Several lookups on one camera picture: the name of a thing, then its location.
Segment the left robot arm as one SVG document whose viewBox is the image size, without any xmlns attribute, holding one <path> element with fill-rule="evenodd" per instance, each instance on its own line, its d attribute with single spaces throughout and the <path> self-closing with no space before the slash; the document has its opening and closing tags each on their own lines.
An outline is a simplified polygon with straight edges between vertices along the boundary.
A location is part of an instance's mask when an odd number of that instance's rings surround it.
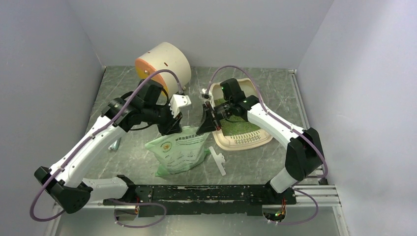
<svg viewBox="0 0 417 236">
<path fill-rule="evenodd" d="M 128 132 L 137 130 L 141 123 L 156 125 L 161 135 L 180 133 L 180 108 L 189 105 L 189 98 L 178 92 L 159 105 L 160 95 L 166 94 L 160 83 L 142 80 L 136 90 L 111 100 L 70 152 L 52 166 L 41 166 L 34 172 L 43 191 L 68 214 L 98 200 L 118 199 L 125 205 L 134 202 L 135 184 L 129 178 L 118 175 L 88 179 L 86 173 L 108 147 Z"/>
</svg>

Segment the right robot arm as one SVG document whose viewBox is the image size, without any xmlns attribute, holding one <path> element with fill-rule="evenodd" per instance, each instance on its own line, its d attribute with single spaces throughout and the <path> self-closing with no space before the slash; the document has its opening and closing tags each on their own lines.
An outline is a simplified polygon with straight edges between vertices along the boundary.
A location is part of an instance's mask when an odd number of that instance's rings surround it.
<svg viewBox="0 0 417 236">
<path fill-rule="evenodd" d="M 278 203 L 285 190 L 324 164 L 321 140 L 314 128 L 303 129 L 283 119 L 263 104 L 255 92 L 242 89 L 240 80 L 231 78 L 219 83 L 219 87 L 225 100 L 220 105 L 215 105 L 211 88 L 201 92 L 203 116 L 197 134 L 219 131 L 222 120 L 236 116 L 266 131 L 285 147 L 284 168 L 267 182 L 265 196 L 270 203 Z"/>
</svg>

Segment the green cat litter bag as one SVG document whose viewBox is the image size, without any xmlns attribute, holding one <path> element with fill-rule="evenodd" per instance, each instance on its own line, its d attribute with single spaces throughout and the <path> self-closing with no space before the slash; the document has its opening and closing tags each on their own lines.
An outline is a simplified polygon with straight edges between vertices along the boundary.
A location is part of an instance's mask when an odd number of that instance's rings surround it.
<svg viewBox="0 0 417 236">
<path fill-rule="evenodd" d="M 204 161 L 209 153 L 205 148 L 209 133 L 196 132 L 196 127 L 185 126 L 181 133 L 161 136 L 145 144 L 159 162 L 157 177 L 189 171 Z"/>
</svg>

